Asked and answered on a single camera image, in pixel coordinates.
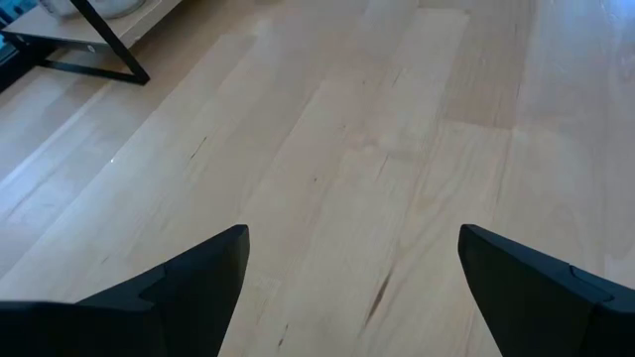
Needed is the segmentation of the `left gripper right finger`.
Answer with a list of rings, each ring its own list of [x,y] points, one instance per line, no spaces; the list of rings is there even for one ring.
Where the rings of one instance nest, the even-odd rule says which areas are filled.
[[[457,252],[502,355],[633,355],[632,289],[474,224]]]

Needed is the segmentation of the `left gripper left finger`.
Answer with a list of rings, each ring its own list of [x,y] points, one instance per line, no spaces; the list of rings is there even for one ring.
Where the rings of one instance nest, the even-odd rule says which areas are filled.
[[[249,228],[234,225],[78,302],[4,300],[4,356],[215,356],[243,287]]]

